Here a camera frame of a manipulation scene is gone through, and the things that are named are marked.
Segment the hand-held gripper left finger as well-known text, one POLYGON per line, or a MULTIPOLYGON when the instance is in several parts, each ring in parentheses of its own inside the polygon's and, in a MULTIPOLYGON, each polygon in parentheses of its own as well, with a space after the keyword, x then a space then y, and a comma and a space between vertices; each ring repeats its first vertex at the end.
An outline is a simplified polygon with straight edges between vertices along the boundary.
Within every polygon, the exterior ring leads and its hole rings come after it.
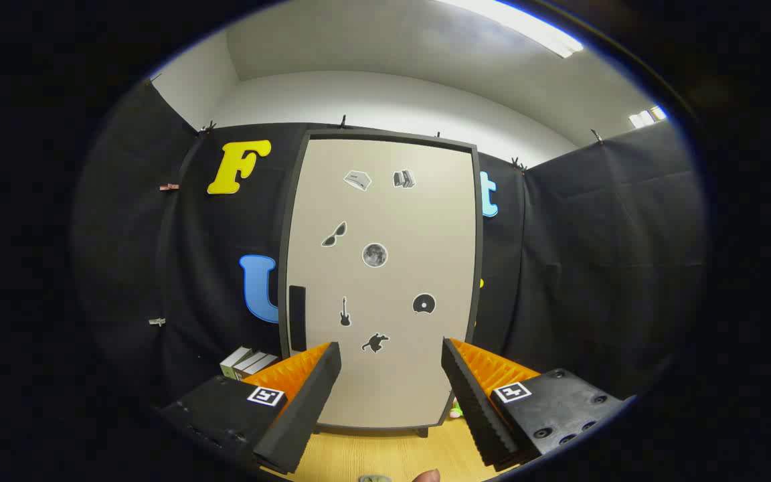
POLYGON ((340 371, 339 343, 323 343, 242 380, 214 376, 160 414, 239 469, 293 473, 340 371))

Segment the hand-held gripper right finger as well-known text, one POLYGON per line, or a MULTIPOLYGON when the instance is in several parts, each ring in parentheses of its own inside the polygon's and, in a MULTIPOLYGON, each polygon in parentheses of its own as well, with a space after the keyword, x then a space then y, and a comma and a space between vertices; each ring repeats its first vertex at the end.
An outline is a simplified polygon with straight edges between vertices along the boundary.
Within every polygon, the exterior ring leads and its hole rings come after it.
POLYGON ((450 337, 441 366, 481 460, 496 470, 557 454, 627 407, 569 370, 536 372, 450 337))

